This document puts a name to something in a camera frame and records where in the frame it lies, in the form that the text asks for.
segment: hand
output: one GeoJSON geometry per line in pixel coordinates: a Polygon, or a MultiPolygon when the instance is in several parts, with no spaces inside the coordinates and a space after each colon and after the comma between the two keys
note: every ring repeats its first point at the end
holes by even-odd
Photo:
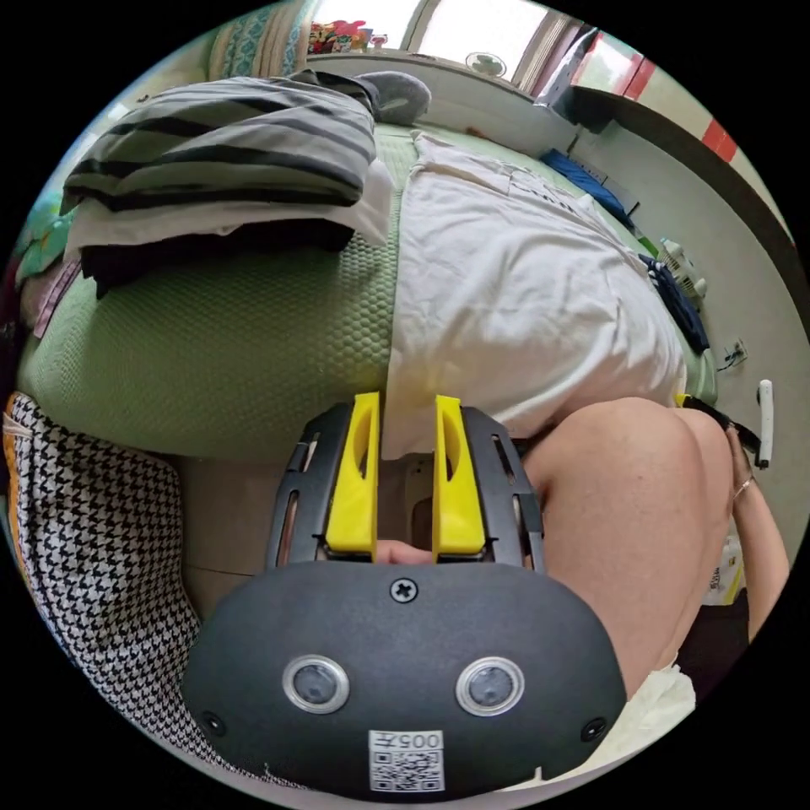
{"type": "Polygon", "coordinates": [[[378,540],[377,562],[392,565],[424,565],[433,562],[433,554],[399,540],[378,540]]]}
{"type": "Polygon", "coordinates": [[[732,468],[734,471],[734,491],[737,492],[743,484],[751,478],[753,471],[748,454],[740,442],[737,429],[733,426],[726,431],[728,443],[732,448],[732,468]]]}

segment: striped cloth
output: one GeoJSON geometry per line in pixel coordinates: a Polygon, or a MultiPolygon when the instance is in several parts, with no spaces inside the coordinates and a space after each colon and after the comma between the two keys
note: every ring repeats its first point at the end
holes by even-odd
{"type": "Polygon", "coordinates": [[[304,70],[166,90],[102,135],[65,181],[111,211],[222,201],[354,205],[376,157],[362,84],[304,70]]]}

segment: person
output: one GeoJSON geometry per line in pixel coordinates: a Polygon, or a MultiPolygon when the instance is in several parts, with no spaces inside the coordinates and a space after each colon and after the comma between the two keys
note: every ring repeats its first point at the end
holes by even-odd
{"type": "MultiPolygon", "coordinates": [[[[524,457],[543,503],[548,575],[585,600],[613,642],[631,700],[670,667],[691,628],[734,517],[749,637],[788,576],[785,547],[745,450],[705,413],[622,399],[566,417],[524,457]]],[[[430,552],[381,541],[378,560],[430,552]]]]}

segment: qr code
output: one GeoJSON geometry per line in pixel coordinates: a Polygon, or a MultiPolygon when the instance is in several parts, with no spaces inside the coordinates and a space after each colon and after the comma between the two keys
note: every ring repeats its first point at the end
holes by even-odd
{"type": "Polygon", "coordinates": [[[371,732],[371,790],[432,793],[445,789],[440,732],[371,732]]]}

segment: green bed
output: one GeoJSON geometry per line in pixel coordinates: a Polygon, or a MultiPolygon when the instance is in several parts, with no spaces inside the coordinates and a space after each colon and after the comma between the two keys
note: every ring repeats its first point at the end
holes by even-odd
{"type": "MultiPolygon", "coordinates": [[[[582,193],[525,155],[430,131],[582,193]]],[[[339,256],[295,251],[172,268],[101,301],[95,282],[79,278],[41,341],[27,342],[18,389],[64,427],[118,445],[286,460],[308,419],[386,386],[400,200],[417,153],[407,128],[378,126],[377,143],[397,189],[385,247],[355,237],[339,256]]],[[[628,246],[644,250],[607,219],[628,246]]],[[[681,339],[688,392],[710,399],[710,357],[695,356],[681,339]]]]}

